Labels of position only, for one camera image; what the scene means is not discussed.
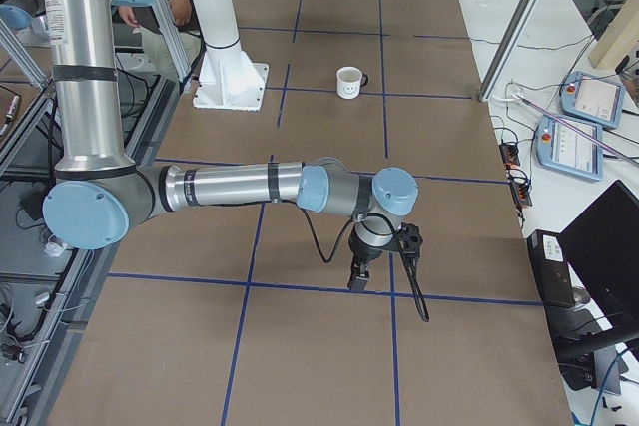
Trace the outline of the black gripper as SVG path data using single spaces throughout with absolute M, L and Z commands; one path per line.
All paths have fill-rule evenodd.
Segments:
M 352 252 L 350 277 L 347 283 L 349 291 L 365 291 L 370 280 L 369 265 L 385 251 L 394 251 L 394 240 L 388 229 L 379 234 L 364 223 L 357 223 L 348 238 Z

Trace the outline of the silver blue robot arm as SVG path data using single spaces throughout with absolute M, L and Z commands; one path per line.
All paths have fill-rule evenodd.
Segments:
M 52 51 L 51 80 L 61 121 L 63 155 L 42 212 L 48 229 L 69 245 L 97 250 L 117 243 L 134 227 L 191 207 L 294 204 L 304 214 L 345 218 L 341 237 L 352 253 L 348 288 L 361 291 L 370 264 L 398 254 L 410 283 L 417 281 L 422 239 L 407 222 L 418 195 L 415 178 L 400 168 L 367 176 L 334 158 L 312 162 L 201 167 L 156 166 L 157 135 L 122 130 L 119 73 L 112 26 L 116 5 L 151 8 L 183 80 L 191 66 L 166 0 L 44 0 Z M 130 138 L 135 146 L 127 149 Z

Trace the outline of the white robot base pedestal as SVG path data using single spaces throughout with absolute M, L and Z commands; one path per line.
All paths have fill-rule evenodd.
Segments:
M 193 0 L 206 52 L 194 106 L 256 112 L 262 106 L 269 66 L 243 50 L 233 0 Z

